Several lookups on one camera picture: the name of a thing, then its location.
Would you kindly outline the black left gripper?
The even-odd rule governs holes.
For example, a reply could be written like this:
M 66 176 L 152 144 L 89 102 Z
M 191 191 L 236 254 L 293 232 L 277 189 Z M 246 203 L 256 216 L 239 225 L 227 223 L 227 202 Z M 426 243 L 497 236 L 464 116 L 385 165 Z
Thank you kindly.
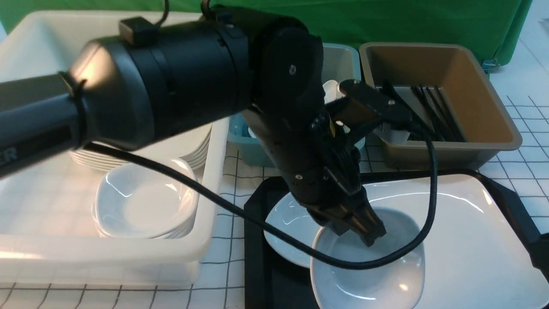
M 369 206 L 360 183 L 359 151 L 351 143 L 352 137 L 335 125 L 342 121 L 364 137 L 368 108 L 294 106 L 267 111 L 250 107 L 242 115 L 290 192 L 318 225 L 337 236 L 351 229 L 368 248 L 386 235 L 386 227 Z

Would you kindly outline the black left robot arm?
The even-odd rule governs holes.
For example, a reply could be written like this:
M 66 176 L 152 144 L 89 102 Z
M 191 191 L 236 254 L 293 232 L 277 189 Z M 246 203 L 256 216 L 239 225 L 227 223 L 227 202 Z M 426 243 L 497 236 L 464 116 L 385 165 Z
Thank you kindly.
M 324 105 L 323 43 L 298 19 L 202 5 L 197 21 L 141 16 L 87 43 L 67 72 L 1 84 L 1 175 L 71 149 L 129 155 L 241 113 L 320 225 L 367 246 L 386 234 L 355 141 Z

